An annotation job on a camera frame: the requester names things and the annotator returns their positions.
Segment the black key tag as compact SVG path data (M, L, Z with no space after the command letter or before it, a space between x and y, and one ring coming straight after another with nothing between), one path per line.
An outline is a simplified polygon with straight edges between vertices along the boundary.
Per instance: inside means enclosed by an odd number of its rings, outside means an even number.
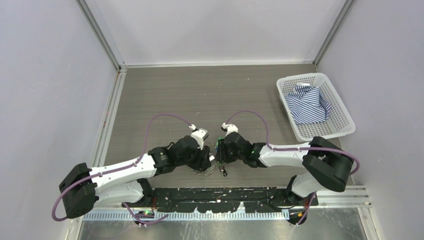
M219 167L219 171L221 172L223 177L227 177L228 176L228 172L226 171L226 169L223 166Z

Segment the numbered metal key ring disc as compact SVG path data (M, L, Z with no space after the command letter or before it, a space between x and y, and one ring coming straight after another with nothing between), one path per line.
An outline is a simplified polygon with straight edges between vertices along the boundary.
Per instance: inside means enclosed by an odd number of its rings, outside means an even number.
M206 177L208 177L208 176L212 175L218 169L218 162L215 159L215 154L217 152L216 144L212 143L210 141L207 141L205 143L205 145L210 148L210 150L209 150L209 157L211 158L211 160L209 161L210 166L208 168L206 168L205 170L192 169L191 172L196 176L206 176Z

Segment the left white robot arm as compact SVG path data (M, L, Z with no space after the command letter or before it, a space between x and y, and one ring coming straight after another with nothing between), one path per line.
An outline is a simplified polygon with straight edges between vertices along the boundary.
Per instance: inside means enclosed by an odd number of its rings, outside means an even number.
M56 216L59 202L63 203L66 219L117 203L148 207L154 199L146 183L148 178L171 173L182 166L202 173L212 166L213 160L209 146L199 146L194 138L185 136L168 146L155 147L141 158L92 168L79 163L59 184L60 195L53 205L52 217L60 221Z

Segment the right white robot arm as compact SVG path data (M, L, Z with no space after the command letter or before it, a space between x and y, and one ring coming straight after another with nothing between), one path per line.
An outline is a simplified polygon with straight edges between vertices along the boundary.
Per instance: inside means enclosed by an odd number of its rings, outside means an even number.
M304 168L302 175L294 175L285 189L291 205L299 205L312 193L327 189L344 192L354 161L323 137L300 145L267 145L251 143L239 133L228 133L217 142L217 162L229 164L237 160L251 168L289 166Z

